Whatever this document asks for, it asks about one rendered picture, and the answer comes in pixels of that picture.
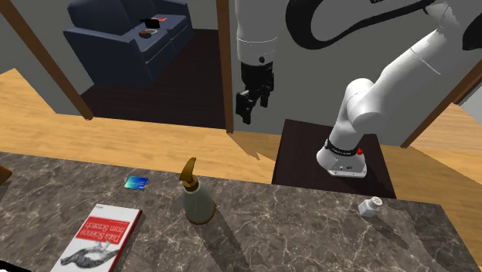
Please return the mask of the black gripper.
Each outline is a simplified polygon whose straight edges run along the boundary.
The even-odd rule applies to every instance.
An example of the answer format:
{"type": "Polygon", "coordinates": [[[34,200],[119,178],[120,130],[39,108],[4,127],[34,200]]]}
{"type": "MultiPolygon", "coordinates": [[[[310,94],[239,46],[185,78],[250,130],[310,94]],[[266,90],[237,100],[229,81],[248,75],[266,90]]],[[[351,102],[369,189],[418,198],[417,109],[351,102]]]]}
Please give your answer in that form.
{"type": "Polygon", "coordinates": [[[273,63],[265,63],[262,66],[241,63],[241,77],[246,90],[236,94],[236,114],[243,119],[244,124],[251,124],[251,113],[256,106],[257,98],[249,90],[259,90],[260,106],[268,107],[274,86],[273,63]]]}

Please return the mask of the dark robot stand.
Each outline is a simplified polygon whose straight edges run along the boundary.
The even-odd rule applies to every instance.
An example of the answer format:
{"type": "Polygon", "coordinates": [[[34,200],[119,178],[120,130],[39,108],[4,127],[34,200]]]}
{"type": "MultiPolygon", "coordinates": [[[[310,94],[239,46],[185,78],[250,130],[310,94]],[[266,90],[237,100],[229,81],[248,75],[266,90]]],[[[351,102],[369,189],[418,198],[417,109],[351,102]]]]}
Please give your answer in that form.
{"type": "Polygon", "coordinates": [[[366,134],[360,141],[368,166],[364,178],[335,177],[317,163],[316,154],[331,130],[329,126],[286,119],[272,183],[394,199],[395,190],[374,134],[366,134]]]}

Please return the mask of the grey spray bottle gold nozzle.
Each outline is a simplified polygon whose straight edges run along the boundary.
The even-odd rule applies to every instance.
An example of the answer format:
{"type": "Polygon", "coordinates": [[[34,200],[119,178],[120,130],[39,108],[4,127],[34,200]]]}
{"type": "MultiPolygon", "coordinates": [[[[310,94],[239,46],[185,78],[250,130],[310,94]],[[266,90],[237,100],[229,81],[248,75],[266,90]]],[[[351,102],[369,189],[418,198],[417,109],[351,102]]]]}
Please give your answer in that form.
{"type": "Polygon", "coordinates": [[[216,213],[216,203],[209,190],[193,174],[196,158],[190,158],[180,173],[179,180],[184,190],[182,204],[190,223],[202,225],[207,223],[216,213]]]}

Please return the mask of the small blue card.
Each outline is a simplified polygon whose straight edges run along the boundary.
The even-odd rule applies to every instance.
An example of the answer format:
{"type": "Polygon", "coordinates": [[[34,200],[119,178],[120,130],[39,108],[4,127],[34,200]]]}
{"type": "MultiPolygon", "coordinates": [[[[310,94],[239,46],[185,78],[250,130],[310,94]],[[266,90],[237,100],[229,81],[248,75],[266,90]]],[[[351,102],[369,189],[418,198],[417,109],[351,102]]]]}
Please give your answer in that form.
{"type": "Polygon", "coordinates": [[[145,189],[146,185],[148,184],[148,181],[149,179],[145,177],[130,176],[127,178],[126,182],[124,183],[124,188],[142,191],[145,189]]]}

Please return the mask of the dark blue sofa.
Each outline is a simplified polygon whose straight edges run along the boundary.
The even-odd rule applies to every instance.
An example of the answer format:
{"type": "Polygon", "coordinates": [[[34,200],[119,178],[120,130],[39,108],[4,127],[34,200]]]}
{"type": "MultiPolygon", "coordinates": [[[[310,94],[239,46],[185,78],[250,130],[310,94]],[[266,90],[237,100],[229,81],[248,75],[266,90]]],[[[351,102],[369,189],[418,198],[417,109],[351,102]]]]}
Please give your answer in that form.
{"type": "Polygon", "coordinates": [[[178,0],[74,0],[67,42],[97,85],[148,87],[194,36],[178,0]]]}

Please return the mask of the white salt shaker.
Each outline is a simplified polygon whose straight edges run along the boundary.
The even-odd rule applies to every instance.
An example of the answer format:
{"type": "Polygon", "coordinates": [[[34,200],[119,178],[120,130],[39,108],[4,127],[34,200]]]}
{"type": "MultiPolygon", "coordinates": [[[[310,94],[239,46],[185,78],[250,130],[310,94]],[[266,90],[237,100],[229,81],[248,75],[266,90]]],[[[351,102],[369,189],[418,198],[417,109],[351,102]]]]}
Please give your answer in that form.
{"type": "Polygon", "coordinates": [[[358,205],[359,214],[363,217],[373,217],[378,213],[382,204],[383,201],[378,196],[365,199],[358,205]]]}

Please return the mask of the white and red book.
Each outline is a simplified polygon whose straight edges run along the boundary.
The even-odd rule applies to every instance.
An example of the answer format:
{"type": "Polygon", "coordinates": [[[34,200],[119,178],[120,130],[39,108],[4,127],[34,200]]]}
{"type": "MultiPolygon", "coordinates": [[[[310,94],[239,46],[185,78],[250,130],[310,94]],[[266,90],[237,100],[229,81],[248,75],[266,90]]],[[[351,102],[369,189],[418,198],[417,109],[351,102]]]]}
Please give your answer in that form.
{"type": "Polygon", "coordinates": [[[141,215],[140,209],[95,205],[50,272],[114,272],[141,215]]]}

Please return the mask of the brown wooden door frame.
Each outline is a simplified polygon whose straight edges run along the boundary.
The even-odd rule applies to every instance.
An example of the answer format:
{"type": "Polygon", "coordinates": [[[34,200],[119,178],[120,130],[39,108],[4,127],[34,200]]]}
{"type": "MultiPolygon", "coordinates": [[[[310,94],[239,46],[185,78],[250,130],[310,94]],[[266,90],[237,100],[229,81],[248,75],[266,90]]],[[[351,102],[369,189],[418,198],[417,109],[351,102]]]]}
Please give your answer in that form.
{"type": "Polygon", "coordinates": [[[194,36],[148,87],[95,84],[63,31],[74,0],[0,0],[0,73],[16,69],[58,114],[223,129],[226,105],[219,33],[194,36]]]}
{"type": "Polygon", "coordinates": [[[470,72],[450,91],[447,96],[434,108],[426,119],[400,145],[408,148],[448,107],[450,104],[460,104],[469,94],[482,83],[482,59],[470,72]]]}

